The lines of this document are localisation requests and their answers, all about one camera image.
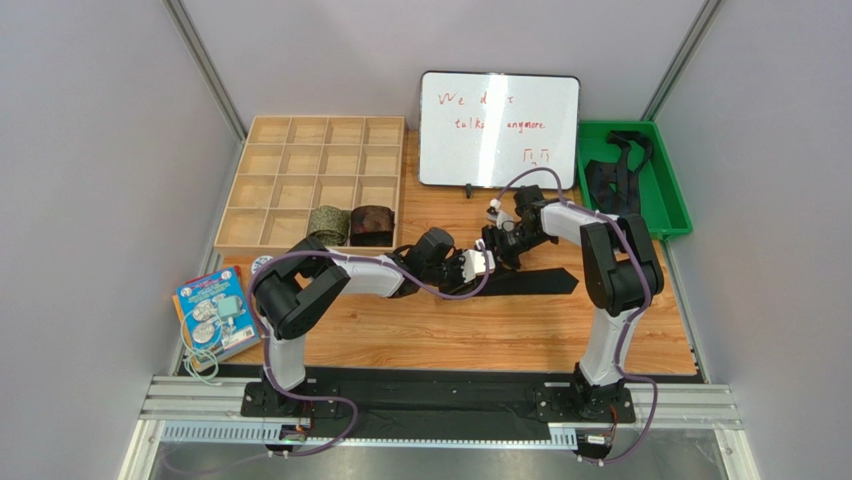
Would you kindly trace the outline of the black tie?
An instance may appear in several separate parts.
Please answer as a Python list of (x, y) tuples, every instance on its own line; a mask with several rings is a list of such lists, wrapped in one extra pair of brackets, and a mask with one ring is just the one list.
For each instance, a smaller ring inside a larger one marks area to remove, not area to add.
[(579, 280), (564, 268), (518, 271), (498, 268), (477, 296), (570, 295)]

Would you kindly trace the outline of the white whiteboard with red writing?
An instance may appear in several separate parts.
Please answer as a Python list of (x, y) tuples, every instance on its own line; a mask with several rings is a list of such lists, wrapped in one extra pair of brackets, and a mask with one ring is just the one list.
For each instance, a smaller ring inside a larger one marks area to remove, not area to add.
[(543, 189), (576, 183), (581, 83), (574, 76), (427, 71), (420, 83), (419, 181)]

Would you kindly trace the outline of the wooden compartment organizer box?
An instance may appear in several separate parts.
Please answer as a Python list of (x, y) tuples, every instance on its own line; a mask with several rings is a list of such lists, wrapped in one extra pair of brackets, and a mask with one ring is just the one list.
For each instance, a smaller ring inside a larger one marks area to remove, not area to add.
[(402, 116), (259, 115), (249, 127), (214, 241), (224, 256), (276, 255), (308, 236), (316, 209), (345, 220), (383, 207), (382, 244), (352, 242), (342, 252), (373, 255), (401, 243)]

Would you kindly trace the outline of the green plastic bin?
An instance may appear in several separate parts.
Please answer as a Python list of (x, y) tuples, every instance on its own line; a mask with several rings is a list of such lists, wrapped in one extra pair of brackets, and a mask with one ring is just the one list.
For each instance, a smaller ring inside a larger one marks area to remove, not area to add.
[(693, 231), (655, 123), (583, 121), (577, 144), (577, 182), (585, 206), (615, 215), (639, 214), (658, 240)]

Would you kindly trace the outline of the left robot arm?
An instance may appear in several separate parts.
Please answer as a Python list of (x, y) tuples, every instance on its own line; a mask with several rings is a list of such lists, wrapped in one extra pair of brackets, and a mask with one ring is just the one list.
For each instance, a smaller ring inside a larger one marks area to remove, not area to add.
[(412, 245), (377, 256), (346, 254), (309, 236), (253, 273), (250, 314), (262, 332), (261, 379), (247, 386), (244, 417), (307, 416), (344, 399), (304, 388), (305, 341), (341, 296), (397, 299), (426, 292), (468, 299), (488, 283), (497, 261), (482, 247), (458, 249), (453, 237), (432, 228)]

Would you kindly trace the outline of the green patterned rolled tie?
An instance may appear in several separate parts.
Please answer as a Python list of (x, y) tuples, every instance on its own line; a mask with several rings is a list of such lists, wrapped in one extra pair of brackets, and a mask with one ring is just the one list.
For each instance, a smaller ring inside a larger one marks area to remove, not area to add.
[(307, 235), (326, 246), (344, 246), (349, 239), (350, 211), (332, 205), (320, 205), (309, 215)]

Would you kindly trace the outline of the brown red rolled tie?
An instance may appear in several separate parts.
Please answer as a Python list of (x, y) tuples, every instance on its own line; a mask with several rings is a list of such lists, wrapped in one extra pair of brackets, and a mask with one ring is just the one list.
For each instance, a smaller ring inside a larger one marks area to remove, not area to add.
[(394, 243), (395, 212), (386, 206), (364, 205), (350, 214), (349, 244), (390, 247)]

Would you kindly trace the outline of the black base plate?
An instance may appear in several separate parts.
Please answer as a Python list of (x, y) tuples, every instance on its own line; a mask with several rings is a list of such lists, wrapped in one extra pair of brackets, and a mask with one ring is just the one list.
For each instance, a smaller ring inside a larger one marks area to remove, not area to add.
[(543, 440), (551, 422), (576, 422), (572, 374), (309, 367), (304, 388), (343, 403), (307, 416), (311, 434), (348, 439)]

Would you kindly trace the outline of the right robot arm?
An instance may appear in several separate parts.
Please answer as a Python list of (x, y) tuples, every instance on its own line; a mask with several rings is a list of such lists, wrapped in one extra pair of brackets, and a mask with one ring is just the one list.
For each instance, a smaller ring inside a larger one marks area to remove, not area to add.
[(662, 268), (644, 219), (617, 217), (572, 201), (544, 198), (538, 186), (519, 189), (515, 213), (500, 198), (486, 210), (482, 244), (499, 263), (517, 269), (519, 257), (545, 243), (580, 247), (586, 291), (594, 307), (589, 342), (574, 370), (573, 414), (596, 419), (622, 398), (623, 363), (636, 324), (664, 285)]

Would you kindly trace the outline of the dark striped tie in bin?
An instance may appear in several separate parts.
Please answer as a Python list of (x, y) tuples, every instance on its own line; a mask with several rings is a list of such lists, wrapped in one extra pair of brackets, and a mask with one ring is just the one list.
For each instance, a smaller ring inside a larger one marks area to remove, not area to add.
[[(626, 216), (641, 213), (639, 174), (650, 162), (654, 152), (653, 141), (639, 131), (612, 130), (606, 143), (620, 150), (615, 163), (590, 160), (584, 173), (590, 198), (599, 209), (608, 214)], [(643, 157), (636, 168), (629, 168), (629, 155), (636, 145), (643, 150)]]

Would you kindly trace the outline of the aluminium frame rail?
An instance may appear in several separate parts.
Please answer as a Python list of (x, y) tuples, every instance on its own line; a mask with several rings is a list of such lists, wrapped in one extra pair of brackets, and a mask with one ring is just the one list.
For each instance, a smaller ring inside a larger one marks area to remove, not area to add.
[(123, 479), (755, 479), (729, 387), (630, 383), (594, 419), (571, 411), (567, 373), (314, 367), (275, 393), (249, 367), (214, 385), (157, 376)]

